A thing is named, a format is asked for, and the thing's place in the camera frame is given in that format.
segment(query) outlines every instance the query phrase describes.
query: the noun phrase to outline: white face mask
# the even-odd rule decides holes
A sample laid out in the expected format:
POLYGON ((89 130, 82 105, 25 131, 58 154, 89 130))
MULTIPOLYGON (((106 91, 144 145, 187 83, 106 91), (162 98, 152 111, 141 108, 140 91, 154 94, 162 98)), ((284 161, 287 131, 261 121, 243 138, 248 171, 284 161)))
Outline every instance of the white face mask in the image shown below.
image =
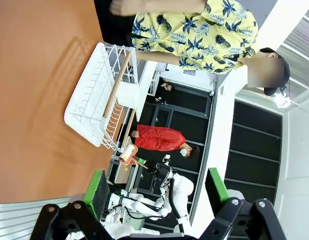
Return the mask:
POLYGON ((186 157, 187 156, 187 150, 186 149, 181 149, 180 150, 180 153, 183 157, 186 157))

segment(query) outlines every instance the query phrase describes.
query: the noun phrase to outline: dish rack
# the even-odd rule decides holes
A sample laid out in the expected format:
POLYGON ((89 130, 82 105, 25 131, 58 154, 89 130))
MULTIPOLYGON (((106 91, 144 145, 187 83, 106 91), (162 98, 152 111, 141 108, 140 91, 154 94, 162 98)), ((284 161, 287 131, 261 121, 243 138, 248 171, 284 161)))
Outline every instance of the dish rack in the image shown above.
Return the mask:
POLYGON ((133 108, 138 102, 134 99, 138 96, 134 94, 136 91, 135 49, 105 46, 99 42, 73 91, 64 121, 96 147, 103 145, 121 152, 114 137, 124 107, 133 108))

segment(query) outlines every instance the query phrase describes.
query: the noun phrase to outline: yellow floral shirt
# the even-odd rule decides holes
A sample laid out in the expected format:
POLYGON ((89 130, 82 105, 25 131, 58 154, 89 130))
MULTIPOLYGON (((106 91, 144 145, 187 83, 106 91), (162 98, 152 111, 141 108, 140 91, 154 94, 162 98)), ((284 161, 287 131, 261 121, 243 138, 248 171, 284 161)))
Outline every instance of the yellow floral shirt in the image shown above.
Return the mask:
POLYGON ((138 35, 132 37, 132 43, 140 51, 179 56, 184 70, 225 74, 238 58, 256 54, 258 25, 253 14, 238 2, 208 0, 201 14, 137 14, 132 33, 138 35))

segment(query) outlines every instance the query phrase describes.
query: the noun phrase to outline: wooden tabletop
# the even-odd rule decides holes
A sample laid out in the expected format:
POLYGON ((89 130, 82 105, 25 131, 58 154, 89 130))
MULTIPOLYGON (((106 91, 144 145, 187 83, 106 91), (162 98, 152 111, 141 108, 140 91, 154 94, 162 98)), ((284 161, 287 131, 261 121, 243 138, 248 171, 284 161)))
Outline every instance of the wooden tabletop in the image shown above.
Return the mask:
POLYGON ((0 203, 86 190, 111 150, 64 122, 96 44, 92 0, 0 0, 0 203))

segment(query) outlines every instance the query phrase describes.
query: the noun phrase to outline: human hand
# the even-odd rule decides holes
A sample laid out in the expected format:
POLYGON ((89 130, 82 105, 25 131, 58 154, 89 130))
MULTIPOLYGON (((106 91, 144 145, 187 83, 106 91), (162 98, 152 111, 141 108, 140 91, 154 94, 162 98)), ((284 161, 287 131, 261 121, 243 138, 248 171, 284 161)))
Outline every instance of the human hand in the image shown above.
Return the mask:
POLYGON ((112 0, 110 12, 116 16, 133 16, 144 12, 145 0, 112 0))

